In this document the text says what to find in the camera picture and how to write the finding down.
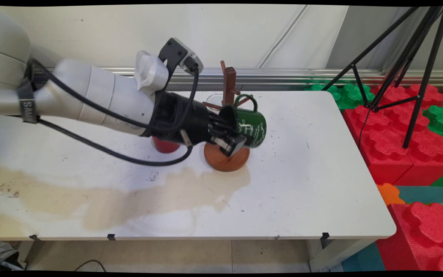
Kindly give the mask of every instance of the mug handle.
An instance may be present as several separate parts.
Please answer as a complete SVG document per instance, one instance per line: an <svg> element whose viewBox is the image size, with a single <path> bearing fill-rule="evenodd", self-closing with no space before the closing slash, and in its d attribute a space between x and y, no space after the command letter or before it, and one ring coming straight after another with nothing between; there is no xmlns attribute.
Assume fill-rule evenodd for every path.
<svg viewBox="0 0 443 277"><path fill-rule="evenodd" d="M235 107L237 107L237 104L239 103L239 100L240 100L243 96L249 98L249 99L254 103L254 112L257 112L257 102L255 101L254 97L250 96L249 94L241 94L241 95L237 96L237 98L235 98L235 102L233 103L233 105L234 105Z"/></svg>

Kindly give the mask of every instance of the floor tile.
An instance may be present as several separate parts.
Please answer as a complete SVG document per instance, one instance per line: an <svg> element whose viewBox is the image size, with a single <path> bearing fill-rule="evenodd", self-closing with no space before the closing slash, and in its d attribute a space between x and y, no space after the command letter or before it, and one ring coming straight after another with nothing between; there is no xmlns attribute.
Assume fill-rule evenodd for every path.
<svg viewBox="0 0 443 277"><path fill-rule="evenodd" d="M310 272L305 240L233 240L234 273Z"/></svg>
<svg viewBox="0 0 443 277"><path fill-rule="evenodd" d="M230 240L116 240L102 258L108 272L230 273Z"/></svg>
<svg viewBox="0 0 443 277"><path fill-rule="evenodd" d="M88 260L99 260L106 241L37 242L27 256L27 270L73 271ZM87 263L78 271L96 271L98 264Z"/></svg>

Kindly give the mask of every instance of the green mug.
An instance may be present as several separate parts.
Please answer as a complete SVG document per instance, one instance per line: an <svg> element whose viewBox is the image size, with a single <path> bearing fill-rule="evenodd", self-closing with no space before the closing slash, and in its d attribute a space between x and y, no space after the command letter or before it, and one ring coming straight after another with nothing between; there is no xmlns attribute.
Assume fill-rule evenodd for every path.
<svg viewBox="0 0 443 277"><path fill-rule="evenodd" d="M238 108L237 104L243 97L249 98L254 103L254 110ZM261 145L266 137L266 119L257 111L257 102L247 94L237 96L233 105L225 105L218 114L227 119L237 132L246 137L245 147L255 148Z"/></svg>

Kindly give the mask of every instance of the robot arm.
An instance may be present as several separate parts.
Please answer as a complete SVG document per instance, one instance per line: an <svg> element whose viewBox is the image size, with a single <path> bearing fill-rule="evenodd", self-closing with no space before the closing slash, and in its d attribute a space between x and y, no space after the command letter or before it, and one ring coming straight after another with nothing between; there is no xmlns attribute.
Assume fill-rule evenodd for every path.
<svg viewBox="0 0 443 277"><path fill-rule="evenodd" d="M140 51L134 78L70 58L50 73L38 61L27 63L29 56L30 41L23 28L0 13L0 115L25 118L29 110L37 116L65 117L143 137L154 135L188 147L209 142L220 145L227 156L245 142L225 119L193 101L203 65L178 39L169 39L158 57ZM32 65L50 80L39 90L27 91L33 100L26 102L19 92L30 88L22 80L31 78ZM165 91L177 66L195 76L190 98Z"/></svg>

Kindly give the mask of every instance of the wooden mug tree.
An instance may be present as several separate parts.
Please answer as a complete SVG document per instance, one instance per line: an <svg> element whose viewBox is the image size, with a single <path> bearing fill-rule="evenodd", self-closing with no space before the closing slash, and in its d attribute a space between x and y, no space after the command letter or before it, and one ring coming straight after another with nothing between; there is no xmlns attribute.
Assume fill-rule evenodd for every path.
<svg viewBox="0 0 443 277"><path fill-rule="evenodd" d="M237 72L235 68L225 67L225 62L221 61L221 70L223 71L223 100L221 105L233 105L235 101L235 95L240 95L240 91L235 89ZM244 98L239 103L237 107L247 102L249 98ZM222 107L211 104L208 102L203 102L206 107L220 110ZM225 156L216 144L205 144L204 145L204 158L208 164L219 171L232 172L244 166L247 162L251 151L249 148L243 147L237 153L233 154L231 157Z"/></svg>

